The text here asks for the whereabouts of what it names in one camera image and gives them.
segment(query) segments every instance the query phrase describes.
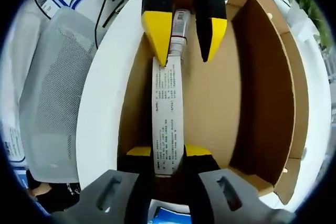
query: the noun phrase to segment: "white label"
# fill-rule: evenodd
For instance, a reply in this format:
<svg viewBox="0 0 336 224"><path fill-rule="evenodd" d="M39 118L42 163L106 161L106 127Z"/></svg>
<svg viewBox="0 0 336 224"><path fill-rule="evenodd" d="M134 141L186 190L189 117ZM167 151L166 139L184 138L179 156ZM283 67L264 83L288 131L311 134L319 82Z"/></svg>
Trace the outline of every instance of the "white label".
<svg viewBox="0 0 336 224"><path fill-rule="evenodd" d="M25 159L25 154L22 147L20 131L5 124L2 125L2 131L4 147L9 161L21 164Z"/></svg>
<svg viewBox="0 0 336 224"><path fill-rule="evenodd" d="M165 68L156 58L152 76L154 170L172 175L184 152L181 57L170 56Z"/></svg>

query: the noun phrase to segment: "white table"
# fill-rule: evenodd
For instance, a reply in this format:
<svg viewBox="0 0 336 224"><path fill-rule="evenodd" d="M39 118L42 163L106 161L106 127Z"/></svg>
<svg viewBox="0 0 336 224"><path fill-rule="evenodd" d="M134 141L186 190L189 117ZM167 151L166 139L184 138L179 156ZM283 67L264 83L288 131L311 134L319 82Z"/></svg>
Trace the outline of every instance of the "white table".
<svg viewBox="0 0 336 224"><path fill-rule="evenodd" d="M285 14L289 7L275 0ZM117 169L121 109L143 29L141 0L129 0L107 31L87 75L78 114L76 155L79 182L85 188L108 169ZM313 36L297 41L306 71L309 124L306 156L294 195L283 206L274 193L261 197L272 208L294 211L311 190L327 149L331 123L328 75Z"/></svg>

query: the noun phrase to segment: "white office chair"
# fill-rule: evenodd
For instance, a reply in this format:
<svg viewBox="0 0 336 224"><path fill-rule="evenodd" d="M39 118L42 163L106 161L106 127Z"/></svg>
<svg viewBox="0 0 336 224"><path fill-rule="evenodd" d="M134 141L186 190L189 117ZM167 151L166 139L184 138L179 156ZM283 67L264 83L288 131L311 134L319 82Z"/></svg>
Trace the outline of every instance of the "white office chair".
<svg viewBox="0 0 336 224"><path fill-rule="evenodd" d="M78 182L77 115L97 51L94 26L80 13L63 7L37 43L19 102L22 144L37 181ZM105 32L98 27L98 43Z"/></svg>

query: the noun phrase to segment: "green plant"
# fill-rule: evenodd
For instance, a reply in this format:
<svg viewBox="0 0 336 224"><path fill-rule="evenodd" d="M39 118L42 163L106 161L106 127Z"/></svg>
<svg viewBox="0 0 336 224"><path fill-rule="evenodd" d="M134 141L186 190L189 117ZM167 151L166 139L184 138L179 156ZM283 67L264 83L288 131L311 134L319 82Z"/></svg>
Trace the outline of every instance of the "green plant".
<svg viewBox="0 0 336 224"><path fill-rule="evenodd" d="M314 0L295 0L301 9L303 9L308 17L313 21L320 33L322 49L330 48L333 40L330 34L328 23Z"/></svg>

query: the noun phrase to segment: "cardboard box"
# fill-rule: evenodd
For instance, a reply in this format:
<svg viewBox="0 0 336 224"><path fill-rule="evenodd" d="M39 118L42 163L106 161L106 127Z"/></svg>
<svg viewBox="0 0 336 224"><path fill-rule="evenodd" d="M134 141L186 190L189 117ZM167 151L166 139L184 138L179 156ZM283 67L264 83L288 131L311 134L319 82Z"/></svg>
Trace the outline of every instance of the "cardboard box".
<svg viewBox="0 0 336 224"><path fill-rule="evenodd" d="M192 0L174 3L193 9ZM226 10L226 34L211 62L202 61L191 20L182 64L185 143L208 149L221 168L230 167L260 195L274 191L286 204L308 128L301 57L273 0L228 0ZM151 146L153 56L143 36L125 94L119 154Z"/></svg>

